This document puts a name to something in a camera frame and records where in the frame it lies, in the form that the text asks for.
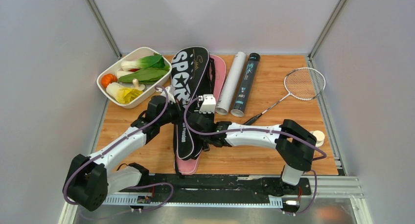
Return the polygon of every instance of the shuttlecock tube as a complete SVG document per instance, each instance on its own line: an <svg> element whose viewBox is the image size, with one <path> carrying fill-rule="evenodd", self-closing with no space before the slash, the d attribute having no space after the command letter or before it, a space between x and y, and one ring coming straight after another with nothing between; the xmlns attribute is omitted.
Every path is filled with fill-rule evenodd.
<svg viewBox="0 0 415 224"><path fill-rule="evenodd" d="M249 55L247 67L245 69L245 73L242 76L242 81L236 94L235 104L231 110L231 114L234 116L244 116L249 93L251 92L251 86L254 82L256 68L258 67L260 58L261 56L259 56L257 53L252 53Z"/></svg>
<svg viewBox="0 0 415 224"><path fill-rule="evenodd" d="M235 55L231 69L229 70L228 77L226 78L225 85L223 86L218 103L216 104L216 113L221 115L228 114L229 107L232 103L233 94L235 93L236 86L238 85L242 69L244 68L245 60L246 54L244 52L238 52Z"/></svg>

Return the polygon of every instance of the badminton racket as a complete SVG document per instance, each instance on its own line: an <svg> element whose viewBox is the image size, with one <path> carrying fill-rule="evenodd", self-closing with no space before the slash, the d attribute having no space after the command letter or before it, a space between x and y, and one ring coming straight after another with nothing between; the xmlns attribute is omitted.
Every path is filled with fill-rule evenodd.
<svg viewBox="0 0 415 224"><path fill-rule="evenodd" d="M244 125L251 125L258 120L263 114L271 110L288 96L296 99L308 101L317 98L324 90L325 78L317 70L310 67L301 67L289 72L284 78L284 87L288 94L282 99L272 104L265 111L252 117Z"/></svg>

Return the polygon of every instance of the wooden table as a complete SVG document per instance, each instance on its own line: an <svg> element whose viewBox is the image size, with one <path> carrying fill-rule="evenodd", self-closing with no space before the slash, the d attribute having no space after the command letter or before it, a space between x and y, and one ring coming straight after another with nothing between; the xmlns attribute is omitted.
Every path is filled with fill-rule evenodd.
<svg viewBox="0 0 415 224"><path fill-rule="evenodd" d="M221 57L229 71L234 56L222 55ZM166 56L166 58L171 60L172 56ZM287 94L283 84L285 75L293 69L306 66L303 56L261 56L245 116L240 118L231 114L226 116L216 114L215 121L228 120L241 124L267 109ZM133 109L124 109L110 102L99 136L97 150L107 146L124 133L138 115L147 109L149 100L150 98ZM290 96L259 118L255 125L280 124L284 119L292 119L307 130L320 130L325 133L326 140L321 149L327 153L327 158L314 161L313 169L319 175L337 175L337 168L317 100L300 101ZM130 154L123 162L136 162L149 169L151 173L175 173L173 156L173 125L168 124L161 128L160 134L149 144ZM197 174L279 175L285 164L277 151L253 146L232 148L211 146L209 152L202 152L200 156Z"/></svg>

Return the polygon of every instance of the racket handle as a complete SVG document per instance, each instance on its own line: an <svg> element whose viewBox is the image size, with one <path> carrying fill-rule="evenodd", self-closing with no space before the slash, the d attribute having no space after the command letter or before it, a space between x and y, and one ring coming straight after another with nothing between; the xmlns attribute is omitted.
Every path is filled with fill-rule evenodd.
<svg viewBox="0 0 415 224"><path fill-rule="evenodd" d="M254 122L256 122L256 120L258 120L258 118L260 118L262 116L262 113L252 117L251 119L249 119L247 122L243 123L243 125L252 125Z"/></svg>

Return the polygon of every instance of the racket strings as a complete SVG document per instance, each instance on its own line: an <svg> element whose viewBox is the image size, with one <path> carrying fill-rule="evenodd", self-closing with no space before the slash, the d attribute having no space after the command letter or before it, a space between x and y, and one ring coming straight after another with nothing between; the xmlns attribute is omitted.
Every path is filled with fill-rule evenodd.
<svg viewBox="0 0 415 224"><path fill-rule="evenodd" d="M285 77L287 91L301 100L316 98L325 87L325 79L318 71L311 68L296 69Z"/></svg>

